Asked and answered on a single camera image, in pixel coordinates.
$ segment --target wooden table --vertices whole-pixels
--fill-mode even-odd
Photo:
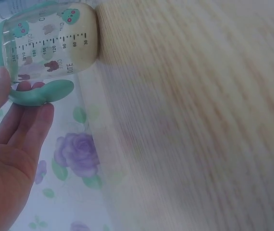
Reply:
[[[110,0],[80,75],[116,231],[274,231],[274,5]]]

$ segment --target cartoon animal print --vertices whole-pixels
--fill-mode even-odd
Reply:
[[[30,65],[30,64],[32,64],[32,57],[31,56],[27,56],[26,58],[25,58],[25,62],[24,62],[24,64],[23,65]]]
[[[48,34],[50,34],[51,32],[53,32],[55,30],[55,26],[52,25],[52,24],[48,24],[48,25],[43,27],[43,30],[44,30],[44,34],[48,35]]]
[[[29,24],[24,21],[19,23],[16,27],[13,28],[13,34],[17,38],[21,38],[29,33]]]
[[[30,75],[18,75],[19,81],[30,80]]]
[[[73,25],[79,20],[80,11],[78,9],[67,9],[62,13],[62,19],[69,25]]]
[[[50,61],[47,64],[44,64],[45,67],[49,67],[49,69],[47,70],[48,72],[52,72],[52,71],[56,71],[59,69],[59,65],[56,61]]]

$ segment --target green leaf print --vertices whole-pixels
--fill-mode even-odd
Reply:
[[[95,121],[98,119],[98,117],[100,116],[100,110],[99,108],[92,104],[89,107],[87,107],[87,113],[88,113],[88,118],[91,121]]]
[[[81,107],[76,107],[73,111],[74,120],[78,123],[84,124],[87,121],[85,110]]]
[[[109,227],[107,225],[104,225],[103,231],[110,231]]]
[[[52,189],[43,189],[43,194],[50,199],[55,197],[55,193]]]
[[[35,216],[35,221],[36,221],[36,223],[40,223],[40,218],[39,218],[39,216]]]
[[[48,225],[47,225],[47,223],[46,223],[45,221],[40,222],[40,226],[41,226],[42,228],[48,227]]]
[[[88,188],[94,190],[101,190],[103,186],[103,182],[98,175],[91,178],[84,177],[83,182]]]
[[[37,229],[37,225],[34,222],[31,222],[28,226],[33,230]]]
[[[59,180],[65,181],[68,178],[68,170],[65,167],[58,165],[54,159],[51,161],[51,168]]]

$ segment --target transparent bottle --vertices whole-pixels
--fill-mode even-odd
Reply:
[[[45,2],[0,23],[0,66],[12,83],[76,74],[95,62],[97,52],[96,14],[85,3]]]
[[[9,18],[17,13],[27,10],[36,4],[48,0],[0,0],[0,18]],[[54,0],[58,3],[63,2],[80,2],[81,0]]]

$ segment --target purple rose print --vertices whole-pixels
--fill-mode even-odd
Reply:
[[[47,173],[46,161],[41,160],[40,163],[37,166],[37,173],[36,173],[35,183],[40,184],[43,181],[43,178],[46,175],[46,173]]]
[[[91,178],[98,173],[100,164],[93,137],[86,133],[68,133],[57,139],[55,161],[70,167],[79,177]]]
[[[81,221],[75,221],[71,224],[71,231],[90,231],[89,227]]]

